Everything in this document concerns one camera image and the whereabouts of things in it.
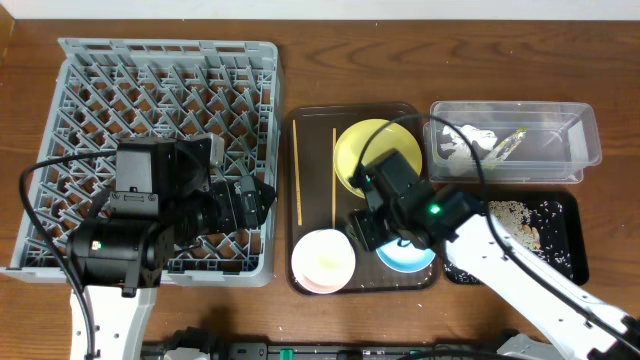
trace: brown tray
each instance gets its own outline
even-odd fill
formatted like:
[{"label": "brown tray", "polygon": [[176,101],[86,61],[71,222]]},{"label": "brown tray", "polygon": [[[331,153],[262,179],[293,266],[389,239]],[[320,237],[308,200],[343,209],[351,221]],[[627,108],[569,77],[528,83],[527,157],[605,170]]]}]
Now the brown tray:
[{"label": "brown tray", "polygon": [[[349,126],[366,119],[394,119],[416,113],[405,103],[340,105],[299,108],[287,116],[287,166],[285,179],[288,182],[287,203],[287,278],[297,292],[315,295],[300,286],[291,270],[291,254],[297,242],[305,234],[318,229],[332,227],[332,176],[333,171],[333,129],[336,139]],[[298,225],[298,203],[296,196],[296,175],[294,164],[293,124],[298,144],[298,164],[300,183],[300,207],[302,225]],[[421,138],[422,122],[401,124],[418,140],[424,153]],[[349,192],[336,178],[336,229],[345,232],[347,216],[355,209],[366,208],[366,202]],[[365,251],[351,239],[356,253],[356,270],[349,283],[335,294],[366,293],[398,290],[423,290],[431,287],[440,276],[438,257],[425,269],[403,274],[387,267],[376,252]]]}]

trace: gray dish rack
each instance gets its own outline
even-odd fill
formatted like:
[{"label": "gray dish rack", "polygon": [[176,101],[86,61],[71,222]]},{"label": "gray dish rack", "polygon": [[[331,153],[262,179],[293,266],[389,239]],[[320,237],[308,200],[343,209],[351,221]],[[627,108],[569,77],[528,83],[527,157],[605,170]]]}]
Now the gray dish rack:
[{"label": "gray dish rack", "polygon": [[[133,136],[189,138],[213,132],[225,160],[213,181],[252,174],[277,185],[283,74],[277,48],[257,41],[59,39],[57,79],[38,161],[115,150]],[[115,180],[115,157],[34,173],[29,199],[63,250],[92,198]],[[273,278],[277,204],[259,229],[202,236],[169,261],[163,283],[258,287]],[[0,273],[61,283],[63,273],[23,215],[11,263]]]}]

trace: wooden table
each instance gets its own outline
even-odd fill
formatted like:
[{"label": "wooden table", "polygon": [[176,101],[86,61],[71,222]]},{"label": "wooden table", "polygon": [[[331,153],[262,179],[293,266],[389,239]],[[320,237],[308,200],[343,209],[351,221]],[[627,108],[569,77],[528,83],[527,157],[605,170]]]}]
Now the wooden table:
[{"label": "wooden table", "polygon": [[[396,100],[421,111],[454,99],[589,103],[604,160],[585,171],[581,184],[567,187],[582,215],[591,271],[585,288],[640,315],[640,23],[18,21],[0,70],[3,265],[22,217],[18,174],[36,160],[64,59],[56,40],[63,36],[271,41],[286,74],[287,112]],[[279,202],[269,285],[163,286],[145,339],[187,326],[273,342],[422,344],[489,339],[508,327],[540,336],[490,289],[445,279],[423,292],[298,295],[284,276],[285,203]],[[68,358],[69,295],[68,286],[0,277],[0,358]]]}]

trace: blue plate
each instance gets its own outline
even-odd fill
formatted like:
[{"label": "blue plate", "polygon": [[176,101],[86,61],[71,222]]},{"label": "blue plate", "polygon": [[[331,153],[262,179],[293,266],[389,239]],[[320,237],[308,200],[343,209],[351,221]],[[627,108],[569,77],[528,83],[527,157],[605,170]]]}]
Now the blue plate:
[{"label": "blue plate", "polygon": [[427,250],[416,249],[408,240],[402,240],[399,246],[398,241],[394,240],[376,250],[380,260],[391,269],[402,273],[418,272],[433,262],[436,254]]}]

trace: green light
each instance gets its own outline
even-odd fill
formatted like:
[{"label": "green light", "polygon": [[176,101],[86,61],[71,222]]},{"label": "green light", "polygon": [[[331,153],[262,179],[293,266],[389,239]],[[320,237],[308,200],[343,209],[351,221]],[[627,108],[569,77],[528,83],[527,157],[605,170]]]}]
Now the green light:
[{"label": "green light", "polygon": [[429,208],[429,212],[434,214],[434,215],[439,213],[440,212],[440,206],[438,206],[436,204],[431,205],[431,207]]}]

